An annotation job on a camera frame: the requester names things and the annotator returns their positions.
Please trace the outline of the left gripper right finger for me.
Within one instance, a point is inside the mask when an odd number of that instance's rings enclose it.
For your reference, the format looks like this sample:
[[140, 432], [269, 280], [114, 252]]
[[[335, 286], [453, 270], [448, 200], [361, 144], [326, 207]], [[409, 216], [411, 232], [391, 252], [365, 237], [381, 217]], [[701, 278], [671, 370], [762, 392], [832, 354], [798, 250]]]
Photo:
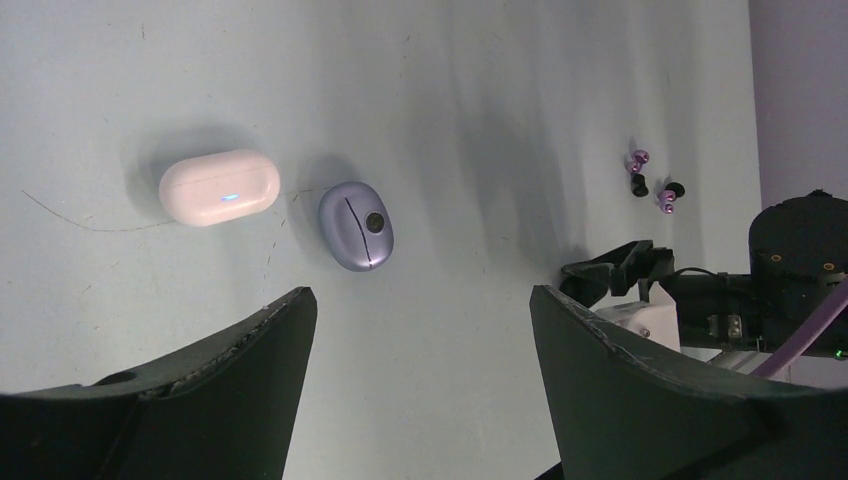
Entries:
[[718, 368], [537, 285], [533, 335], [567, 479], [843, 479], [847, 393]]

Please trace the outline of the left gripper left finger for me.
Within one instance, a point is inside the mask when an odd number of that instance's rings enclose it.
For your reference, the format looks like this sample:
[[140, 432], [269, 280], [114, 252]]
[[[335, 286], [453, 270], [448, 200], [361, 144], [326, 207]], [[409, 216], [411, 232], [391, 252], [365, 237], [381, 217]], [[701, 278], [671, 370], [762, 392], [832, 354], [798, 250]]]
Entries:
[[296, 288], [92, 385], [1, 398], [5, 479], [279, 479], [317, 320]]

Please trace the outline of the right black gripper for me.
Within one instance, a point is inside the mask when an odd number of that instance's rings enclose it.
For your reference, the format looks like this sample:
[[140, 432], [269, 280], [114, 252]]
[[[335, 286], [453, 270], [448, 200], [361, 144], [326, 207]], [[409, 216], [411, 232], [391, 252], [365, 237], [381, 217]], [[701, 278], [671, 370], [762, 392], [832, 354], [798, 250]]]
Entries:
[[591, 308], [608, 294], [621, 297], [638, 281], [673, 300], [683, 347], [774, 352], [782, 345], [774, 319], [750, 275], [677, 268], [670, 249], [632, 241], [560, 270], [559, 291]]

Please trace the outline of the white earbud charging case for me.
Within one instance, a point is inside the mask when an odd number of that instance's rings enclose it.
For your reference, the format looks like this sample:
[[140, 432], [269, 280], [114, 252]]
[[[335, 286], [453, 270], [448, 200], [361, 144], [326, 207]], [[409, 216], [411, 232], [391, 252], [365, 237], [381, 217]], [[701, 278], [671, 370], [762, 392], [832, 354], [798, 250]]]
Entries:
[[176, 222], [207, 227], [269, 208], [280, 193], [275, 164], [255, 150], [181, 160], [159, 182], [159, 199]]

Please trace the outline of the purple earbud charging case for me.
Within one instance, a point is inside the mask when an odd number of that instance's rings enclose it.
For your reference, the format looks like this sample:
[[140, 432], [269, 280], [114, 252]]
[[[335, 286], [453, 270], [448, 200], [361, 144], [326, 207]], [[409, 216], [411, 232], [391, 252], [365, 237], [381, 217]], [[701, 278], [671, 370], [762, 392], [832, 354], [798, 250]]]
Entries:
[[383, 265], [394, 248], [394, 232], [378, 193], [362, 182], [330, 188], [319, 203], [319, 223], [334, 259], [352, 272]]

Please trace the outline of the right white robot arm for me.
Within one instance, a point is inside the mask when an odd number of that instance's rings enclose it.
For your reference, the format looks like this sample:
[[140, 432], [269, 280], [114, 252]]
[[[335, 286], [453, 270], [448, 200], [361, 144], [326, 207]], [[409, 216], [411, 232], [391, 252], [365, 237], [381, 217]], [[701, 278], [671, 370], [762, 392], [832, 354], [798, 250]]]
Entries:
[[847, 202], [822, 190], [763, 210], [748, 233], [750, 271], [677, 268], [671, 249], [629, 242], [566, 265], [560, 291], [591, 308], [632, 288], [635, 302], [598, 315], [669, 349], [847, 358]]

